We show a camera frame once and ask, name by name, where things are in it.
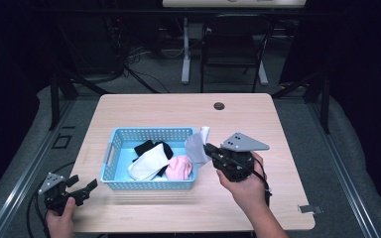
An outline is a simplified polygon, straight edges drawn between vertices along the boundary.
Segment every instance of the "hand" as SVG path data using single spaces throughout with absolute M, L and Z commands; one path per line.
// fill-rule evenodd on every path
M 252 156 L 263 165 L 261 156 L 255 152 L 252 152 Z M 266 179 L 261 166 L 256 162 L 255 171 Z M 251 175 L 249 178 L 240 182 L 233 182 L 229 181 L 222 171 L 218 170 L 217 174 L 221 185 L 231 192 L 234 200 L 245 213 L 259 205 L 268 207 L 265 202 L 265 186 L 255 175 Z
M 72 216 L 75 210 L 75 199 L 70 197 L 67 199 L 66 206 L 62 216 L 57 212 L 49 210 L 46 215 L 49 232 L 53 238 L 72 238 L 73 235 L 73 222 Z

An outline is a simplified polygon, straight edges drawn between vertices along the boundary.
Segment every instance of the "chair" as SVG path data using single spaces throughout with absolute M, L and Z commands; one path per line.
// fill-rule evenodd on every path
M 209 18 L 202 27 L 200 57 L 200 92 L 205 84 L 205 67 L 255 68 L 253 82 L 239 81 L 233 85 L 252 85 L 255 92 L 259 80 L 259 67 L 268 38 L 272 34 L 272 22 L 256 14 L 219 14 Z

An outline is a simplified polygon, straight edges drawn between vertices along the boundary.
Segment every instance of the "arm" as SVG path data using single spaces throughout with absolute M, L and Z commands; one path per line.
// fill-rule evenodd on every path
M 252 152 L 252 155 L 263 164 L 263 159 L 258 154 Z M 265 176 L 258 163 L 255 163 L 255 171 Z M 250 176 L 240 182 L 231 182 L 222 171 L 217 173 L 221 185 L 231 192 L 236 203 L 249 218 L 257 237 L 288 237 L 265 202 L 265 187 L 259 178 Z
M 73 235 L 73 222 L 72 216 L 75 210 L 75 199 L 70 197 L 64 208 L 62 216 L 59 216 L 57 212 L 49 210 L 46 215 L 46 221 L 48 223 L 49 232 L 53 238 L 72 238 Z

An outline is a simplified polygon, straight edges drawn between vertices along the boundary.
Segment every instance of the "basket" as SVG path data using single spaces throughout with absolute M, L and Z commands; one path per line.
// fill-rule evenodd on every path
M 138 158 L 134 148 L 148 140 L 167 143 L 174 156 L 185 155 L 185 141 L 194 131 L 194 128 L 189 127 L 116 128 L 107 147 L 100 180 L 112 189 L 191 189 L 196 179 L 197 169 L 194 165 L 188 180 L 168 180 L 165 176 L 152 180 L 133 180 L 128 167 Z

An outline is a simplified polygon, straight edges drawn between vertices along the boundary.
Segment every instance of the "table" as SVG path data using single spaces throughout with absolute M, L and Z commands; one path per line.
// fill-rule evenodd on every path
M 213 104 L 222 102 L 223 110 Z M 273 189 L 271 209 L 284 229 L 315 226 L 305 191 L 268 94 L 108 94 L 100 98 L 78 153 L 72 175 L 79 182 L 98 179 L 110 135 L 116 127 L 209 126 L 208 143 L 219 144 L 241 132 L 270 146 L 264 158 Z M 75 232 L 158 233 L 251 231 L 249 220 L 208 163 L 198 170 L 191 190 L 112 190 L 101 181 L 75 211 Z
M 303 8 L 306 0 L 163 0 L 167 8 Z M 189 51 L 189 23 L 184 20 L 184 65 L 182 83 L 190 82 L 191 57 Z M 259 68 L 261 85 L 268 85 L 264 64 Z

